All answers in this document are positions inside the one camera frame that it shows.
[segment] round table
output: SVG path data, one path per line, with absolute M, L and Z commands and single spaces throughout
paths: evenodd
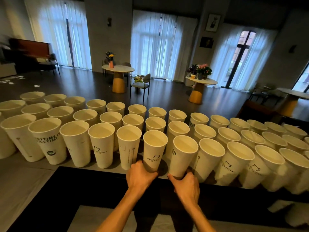
M 113 89 L 114 93 L 125 93 L 126 86 L 123 79 L 124 72 L 133 72 L 135 69 L 133 67 L 115 65 L 114 68 L 110 68 L 109 65 L 103 65 L 102 68 L 107 71 L 114 72 Z
M 296 107 L 299 98 L 309 99 L 309 94 L 307 93 L 284 88 L 277 88 L 277 90 L 288 94 L 277 108 L 277 112 L 282 116 L 292 116 L 293 110 Z
M 217 81 L 213 79 L 192 79 L 191 76 L 186 76 L 186 79 L 196 82 L 194 89 L 191 92 L 191 95 L 189 97 L 189 102 L 195 103 L 195 104 L 202 104 L 203 99 L 203 92 L 205 85 L 216 85 L 218 84 Z

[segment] dark floor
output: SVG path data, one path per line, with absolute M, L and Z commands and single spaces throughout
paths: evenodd
M 20 94 L 30 91 L 42 91 L 46 95 L 63 93 L 68 97 L 85 97 L 86 101 L 95 98 L 103 99 L 107 103 L 121 101 L 126 104 L 126 114 L 130 104 L 142 104 L 143 102 L 143 90 L 136 94 L 135 88 L 132 88 L 131 101 L 129 86 L 124 94 L 113 93 L 112 75 L 105 77 L 102 73 L 70 67 L 61 67 L 60 73 L 61 76 L 59 74 L 53 75 L 52 72 L 48 71 L 42 72 L 42 75 L 39 72 L 30 72 L 23 74 L 25 79 L 11 79 L 13 85 L 0 83 L 0 101 L 19 99 Z M 249 97 L 246 92 L 208 87 L 205 89 L 203 104 L 196 105 L 188 101 L 191 90 L 183 83 L 152 79 L 148 99 L 148 89 L 145 91 L 144 105 L 147 109 L 162 107 L 167 111 L 171 109 L 182 110 L 187 114 L 187 121 L 192 112 L 200 112 L 208 117 L 218 114 L 230 119 L 237 115 L 244 101 Z M 265 105 L 272 106 L 272 101 Z M 299 105 L 295 109 L 293 117 L 309 120 L 309 101 L 299 100 Z

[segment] hand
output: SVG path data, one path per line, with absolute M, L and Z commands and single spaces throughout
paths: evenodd
M 190 206 L 197 206 L 200 187 L 197 178 L 191 171 L 187 170 L 186 176 L 180 181 L 176 180 L 171 174 L 168 174 L 168 179 L 173 183 L 174 191 L 187 211 Z
M 157 176 L 157 172 L 147 172 L 141 160 L 137 161 L 131 165 L 126 175 L 128 191 L 133 192 L 140 198 Z

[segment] yellow table base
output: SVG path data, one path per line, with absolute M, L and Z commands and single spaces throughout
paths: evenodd
M 204 87 L 205 87 L 205 84 L 196 83 L 189 97 L 189 102 L 192 102 L 195 104 L 202 104 Z
M 125 80 L 123 78 L 123 72 L 114 72 L 113 89 L 114 93 L 125 93 Z
M 294 108 L 297 105 L 299 97 L 288 94 L 282 104 L 277 108 L 277 112 L 282 116 L 292 117 Z

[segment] potted plant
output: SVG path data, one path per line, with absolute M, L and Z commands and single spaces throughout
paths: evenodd
M 115 54 L 113 52 L 110 52 L 110 51 L 106 52 L 106 58 L 109 61 L 108 65 L 109 65 L 110 68 L 114 68 L 114 62 L 113 62 L 114 55 Z
M 207 76 L 211 75 L 212 72 L 211 68 L 206 63 L 198 65 L 196 71 L 198 73 L 199 80 L 207 79 Z
M 196 69 L 197 69 L 197 63 L 192 64 L 191 67 L 189 67 L 189 69 L 187 70 L 187 72 L 191 73 L 191 79 L 195 79 L 195 76 L 197 74 Z

